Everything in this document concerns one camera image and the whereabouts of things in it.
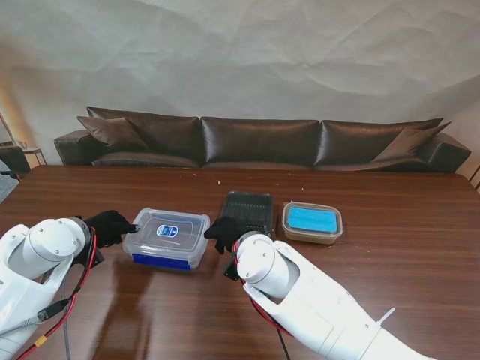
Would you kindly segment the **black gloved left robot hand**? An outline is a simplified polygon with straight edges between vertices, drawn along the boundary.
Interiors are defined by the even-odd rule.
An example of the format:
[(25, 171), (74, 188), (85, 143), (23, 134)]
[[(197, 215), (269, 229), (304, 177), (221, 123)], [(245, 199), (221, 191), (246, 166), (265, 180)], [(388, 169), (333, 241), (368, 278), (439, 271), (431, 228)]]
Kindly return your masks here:
[(89, 228), (94, 229), (99, 249), (119, 245), (122, 243), (124, 235), (140, 231), (140, 226), (129, 223), (121, 214), (114, 210), (103, 211), (94, 217), (84, 220), (84, 222)]

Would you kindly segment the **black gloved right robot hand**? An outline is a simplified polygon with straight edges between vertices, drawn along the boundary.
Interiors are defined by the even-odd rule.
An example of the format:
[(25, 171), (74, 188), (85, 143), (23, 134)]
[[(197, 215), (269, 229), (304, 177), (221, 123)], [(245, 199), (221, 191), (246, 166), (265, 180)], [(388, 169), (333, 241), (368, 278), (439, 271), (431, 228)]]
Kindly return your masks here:
[(214, 239), (215, 249), (219, 254), (225, 251), (231, 252), (235, 242), (248, 231), (244, 221), (233, 217), (219, 217), (204, 232), (204, 237), (208, 240)]

